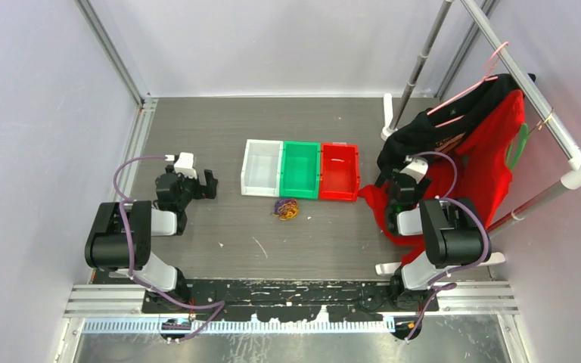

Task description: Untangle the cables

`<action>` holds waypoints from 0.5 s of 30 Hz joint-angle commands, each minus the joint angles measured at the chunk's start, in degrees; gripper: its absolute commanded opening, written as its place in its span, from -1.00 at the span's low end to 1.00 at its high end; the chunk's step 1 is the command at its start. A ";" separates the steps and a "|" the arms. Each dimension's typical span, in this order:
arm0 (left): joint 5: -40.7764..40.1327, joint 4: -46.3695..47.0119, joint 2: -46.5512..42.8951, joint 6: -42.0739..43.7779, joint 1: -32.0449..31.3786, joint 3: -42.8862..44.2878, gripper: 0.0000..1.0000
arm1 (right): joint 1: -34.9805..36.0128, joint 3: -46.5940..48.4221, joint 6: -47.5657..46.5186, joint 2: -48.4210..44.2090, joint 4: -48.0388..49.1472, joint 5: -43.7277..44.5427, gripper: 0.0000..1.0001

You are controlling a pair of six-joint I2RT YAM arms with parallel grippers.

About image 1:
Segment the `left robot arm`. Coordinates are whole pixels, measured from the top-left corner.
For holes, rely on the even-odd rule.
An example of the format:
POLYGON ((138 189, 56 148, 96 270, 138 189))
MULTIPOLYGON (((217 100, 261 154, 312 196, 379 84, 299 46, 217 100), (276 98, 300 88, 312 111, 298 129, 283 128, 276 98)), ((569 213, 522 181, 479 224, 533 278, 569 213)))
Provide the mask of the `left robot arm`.
POLYGON ((133 273, 153 295, 162 291, 160 301, 170 311, 186 309, 191 294, 183 273, 153 253, 151 241, 183 234, 190 202, 216 197, 218 180, 213 171, 205 169, 204 178, 202 184, 169 166, 155 180, 156 200, 101 203, 85 242, 86 264, 128 278, 133 273))

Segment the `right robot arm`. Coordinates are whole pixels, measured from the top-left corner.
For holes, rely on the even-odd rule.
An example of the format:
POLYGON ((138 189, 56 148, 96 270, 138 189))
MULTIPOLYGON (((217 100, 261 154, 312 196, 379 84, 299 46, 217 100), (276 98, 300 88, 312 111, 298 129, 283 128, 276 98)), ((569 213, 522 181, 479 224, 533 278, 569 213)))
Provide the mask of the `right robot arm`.
POLYGON ((425 199, 428 178, 393 172, 387 183, 384 209, 387 231, 393 237, 422 237, 424 251, 395 268, 389 301, 409 310, 433 296, 433 285, 443 276, 474 267, 491 256, 488 234, 471 200, 425 199))

